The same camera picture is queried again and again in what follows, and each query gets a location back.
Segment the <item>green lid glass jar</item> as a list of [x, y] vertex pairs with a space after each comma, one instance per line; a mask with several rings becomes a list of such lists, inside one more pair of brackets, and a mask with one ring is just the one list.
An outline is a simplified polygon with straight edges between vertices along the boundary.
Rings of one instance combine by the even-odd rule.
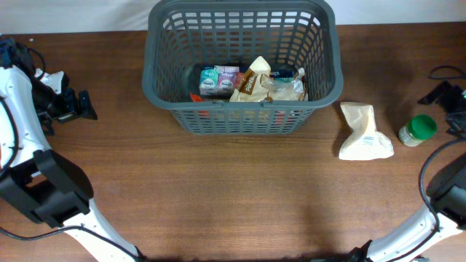
[[398, 138], [406, 146], [416, 147], [431, 139], [437, 132], [437, 124], [428, 115], [417, 115], [398, 131]]

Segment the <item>beige paper pouch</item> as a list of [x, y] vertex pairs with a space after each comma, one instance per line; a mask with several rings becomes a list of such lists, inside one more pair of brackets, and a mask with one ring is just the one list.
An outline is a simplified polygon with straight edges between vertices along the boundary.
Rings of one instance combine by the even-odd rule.
[[386, 159], [394, 155], [391, 140], [376, 128], [374, 107], [356, 102], [341, 102], [351, 135], [339, 149], [339, 158], [347, 161]]

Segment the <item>tissue multipack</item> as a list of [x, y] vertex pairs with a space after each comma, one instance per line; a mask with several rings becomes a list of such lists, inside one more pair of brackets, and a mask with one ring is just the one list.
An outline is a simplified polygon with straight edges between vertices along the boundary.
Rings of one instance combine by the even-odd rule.
[[[247, 69], [236, 66], [214, 65], [201, 70], [199, 89], [201, 96], [230, 98]], [[282, 82], [290, 82], [292, 71], [272, 71], [270, 77]]]

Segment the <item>grey plastic shopping basket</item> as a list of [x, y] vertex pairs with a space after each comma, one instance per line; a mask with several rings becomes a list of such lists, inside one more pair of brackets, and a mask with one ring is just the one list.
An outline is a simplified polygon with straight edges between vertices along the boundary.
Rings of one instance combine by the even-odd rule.
[[[303, 101], [195, 102], [205, 66], [304, 69]], [[276, 135], [296, 131], [343, 90], [336, 18], [323, 0], [161, 1], [150, 11], [142, 90], [188, 132]]]

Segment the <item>brown white snack bag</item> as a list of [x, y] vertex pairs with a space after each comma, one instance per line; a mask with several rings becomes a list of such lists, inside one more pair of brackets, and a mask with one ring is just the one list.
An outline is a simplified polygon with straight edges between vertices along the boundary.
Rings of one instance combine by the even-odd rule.
[[305, 76], [303, 68], [297, 71], [290, 82], [271, 78], [271, 72], [268, 62], [258, 56], [243, 74], [229, 102], [300, 101], [306, 97], [306, 88], [302, 81]]

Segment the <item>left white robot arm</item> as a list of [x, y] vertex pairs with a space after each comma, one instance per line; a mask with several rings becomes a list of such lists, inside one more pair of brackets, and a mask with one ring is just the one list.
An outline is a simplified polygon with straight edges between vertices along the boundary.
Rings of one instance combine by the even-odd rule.
[[94, 201], [84, 171], [52, 150], [53, 122], [98, 118], [88, 91], [75, 92], [62, 72], [37, 68], [36, 50], [1, 41], [1, 198], [34, 223], [66, 233], [97, 261], [144, 261]]

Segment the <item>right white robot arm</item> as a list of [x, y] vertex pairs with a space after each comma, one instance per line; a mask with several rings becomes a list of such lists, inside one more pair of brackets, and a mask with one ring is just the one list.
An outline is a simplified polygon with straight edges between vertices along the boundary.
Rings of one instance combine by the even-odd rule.
[[354, 248], [346, 261], [413, 261], [441, 240], [465, 232], [465, 155], [442, 168], [424, 186], [425, 173], [434, 158], [465, 143], [465, 90], [443, 81], [419, 103], [439, 104], [446, 111], [448, 133], [457, 139], [440, 146], [422, 165], [418, 177], [422, 207], [394, 231]]

